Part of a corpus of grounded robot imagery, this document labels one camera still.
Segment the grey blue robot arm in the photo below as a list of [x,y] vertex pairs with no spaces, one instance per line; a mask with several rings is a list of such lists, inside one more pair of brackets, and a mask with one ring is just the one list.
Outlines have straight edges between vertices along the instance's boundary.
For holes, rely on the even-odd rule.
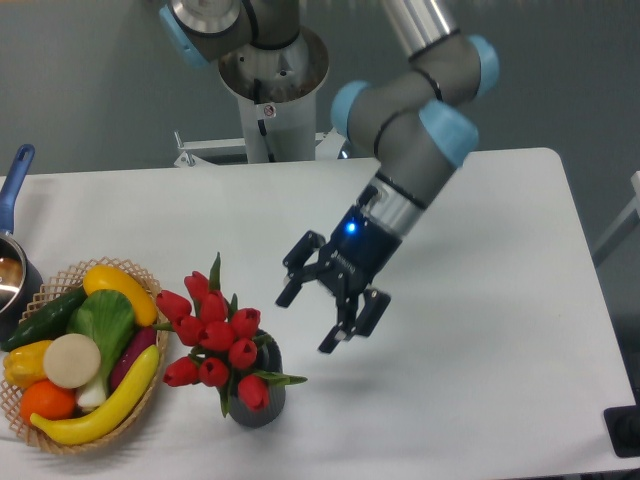
[[[354,81],[331,106],[331,122],[351,145],[379,161],[355,204],[329,237],[306,233],[284,258],[287,307],[317,281],[333,295],[336,324],[320,344],[367,337],[389,296],[373,287],[422,213],[478,143],[458,111],[499,76],[493,46],[466,36],[439,1],[387,1],[384,11],[410,65],[389,83]],[[316,156],[317,90],[328,73],[323,41],[300,21],[295,1],[169,1],[161,23],[194,66],[216,64],[236,97],[251,163]]]

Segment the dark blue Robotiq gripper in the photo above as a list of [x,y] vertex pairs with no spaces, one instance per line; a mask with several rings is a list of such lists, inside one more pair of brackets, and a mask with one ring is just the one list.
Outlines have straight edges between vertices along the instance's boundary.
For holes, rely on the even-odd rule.
[[[340,342],[348,342],[354,336],[369,337],[389,306],[391,296],[367,287],[400,244],[397,236],[367,217],[360,206],[353,205],[328,241],[309,230],[284,257],[286,282],[276,305],[288,308],[302,285],[317,279],[333,294],[337,310],[336,324],[318,350],[331,354]],[[307,264],[317,251],[319,267],[316,263]],[[364,306],[359,310],[361,294]]]

